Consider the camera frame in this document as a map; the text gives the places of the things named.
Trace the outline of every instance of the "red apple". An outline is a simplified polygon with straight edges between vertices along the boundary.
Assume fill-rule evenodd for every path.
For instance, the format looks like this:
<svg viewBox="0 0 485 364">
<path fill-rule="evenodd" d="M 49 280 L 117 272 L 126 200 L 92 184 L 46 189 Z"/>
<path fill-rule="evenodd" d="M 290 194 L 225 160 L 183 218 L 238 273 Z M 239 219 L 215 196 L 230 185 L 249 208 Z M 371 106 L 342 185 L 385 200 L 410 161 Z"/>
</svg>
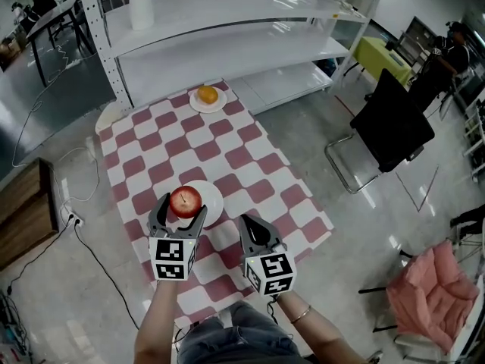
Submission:
<svg viewBox="0 0 485 364">
<path fill-rule="evenodd" d="M 192 218 L 202 207 L 199 192 L 191 186 L 181 186 L 170 195 L 170 208 L 177 217 Z"/>
</svg>

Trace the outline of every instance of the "white shelf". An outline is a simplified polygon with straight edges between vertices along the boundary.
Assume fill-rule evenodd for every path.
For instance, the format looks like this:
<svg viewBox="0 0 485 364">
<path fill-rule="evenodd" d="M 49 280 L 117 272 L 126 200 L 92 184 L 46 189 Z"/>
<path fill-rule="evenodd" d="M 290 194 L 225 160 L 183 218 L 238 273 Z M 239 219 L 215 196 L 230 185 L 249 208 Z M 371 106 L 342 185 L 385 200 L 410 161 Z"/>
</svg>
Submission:
<svg viewBox="0 0 485 364">
<path fill-rule="evenodd" d="M 329 87 L 332 80 L 312 62 L 294 64 L 227 81 L 254 115 Z"/>
<path fill-rule="evenodd" d="M 305 22 L 240 24 L 166 39 L 119 58 L 136 107 L 182 89 L 307 61 L 343 57 L 349 51 Z"/>
<path fill-rule="evenodd" d="M 365 17 L 337 0 L 152 0 L 155 24 L 133 31 L 129 5 L 106 14 L 112 56 L 194 30 L 247 20 L 295 17 L 338 18 L 363 23 Z"/>
</svg>

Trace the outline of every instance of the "checkered tablecloth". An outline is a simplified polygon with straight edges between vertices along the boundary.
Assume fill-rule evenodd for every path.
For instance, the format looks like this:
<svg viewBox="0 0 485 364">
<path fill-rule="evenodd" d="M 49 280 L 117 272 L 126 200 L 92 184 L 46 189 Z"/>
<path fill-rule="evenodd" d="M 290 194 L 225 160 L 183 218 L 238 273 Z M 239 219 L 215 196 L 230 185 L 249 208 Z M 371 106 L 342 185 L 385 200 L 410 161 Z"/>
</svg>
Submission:
<svg viewBox="0 0 485 364">
<path fill-rule="evenodd" d="M 331 235 L 331 224 L 283 153 L 224 81 L 227 104 L 211 114 L 189 105 L 194 89 L 137 109 L 99 133 L 121 219 L 149 280 L 148 214 L 156 201 L 191 180 L 207 180 L 224 197 L 222 216 L 200 237 L 197 260 L 181 282 L 176 323 L 200 321 L 252 292 L 239 266 L 237 218 L 273 223 L 296 261 Z M 181 226 L 169 212 L 168 222 Z"/>
</svg>

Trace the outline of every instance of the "green desk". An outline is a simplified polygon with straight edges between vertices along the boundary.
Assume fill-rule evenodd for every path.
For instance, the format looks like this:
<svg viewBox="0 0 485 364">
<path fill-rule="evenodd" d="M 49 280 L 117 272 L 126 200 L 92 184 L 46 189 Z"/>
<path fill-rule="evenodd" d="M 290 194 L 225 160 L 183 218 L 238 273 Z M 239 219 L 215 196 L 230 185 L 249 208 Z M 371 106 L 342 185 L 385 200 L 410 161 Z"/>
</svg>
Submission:
<svg viewBox="0 0 485 364">
<path fill-rule="evenodd" d="M 346 76 L 351 69 L 360 64 L 377 81 L 379 80 L 380 72 L 383 69 L 390 71 L 390 73 L 397 78 L 403 86 L 405 86 L 408 83 L 409 78 L 411 78 L 411 66 L 409 66 L 408 63 L 395 51 L 390 52 L 387 50 L 386 43 L 382 39 L 363 36 L 354 51 L 354 58 L 357 63 L 348 69 L 344 73 L 344 76 Z"/>
</svg>

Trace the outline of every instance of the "white plate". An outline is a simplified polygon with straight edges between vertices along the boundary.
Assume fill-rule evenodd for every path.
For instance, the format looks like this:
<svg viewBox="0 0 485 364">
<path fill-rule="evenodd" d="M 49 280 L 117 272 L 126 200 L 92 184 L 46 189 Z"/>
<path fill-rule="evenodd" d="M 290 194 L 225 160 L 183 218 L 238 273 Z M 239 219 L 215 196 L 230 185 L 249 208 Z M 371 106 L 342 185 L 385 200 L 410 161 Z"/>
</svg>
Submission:
<svg viewBox="0 0 485 364">
<path fill-rule="evenodd" d="M 214 104 L 211 104 L 210 106 L 203 105 L 206 103 L 199 98 L 197 90 L 194 90 L 190 95 L 190 106 L 197 112 L 201 113 L 214 113 L 220 111 L 227 104 L 227 96 L 226 93 L 219 88 L 214 87 L 214 89 L 218 94 L 217 101 Z"/>
<path fill-rule="evenodd" d="M 202 197 L 202 204 L 207 206 L 204 228 L 215 223 L 224 209 L 224 199 L 219 189 L 206 180 L 192 180 L 184 186 L 196 189 Z M 185 225 L 190 224 L 191 218 L 179 218 Z"/>
</svg>

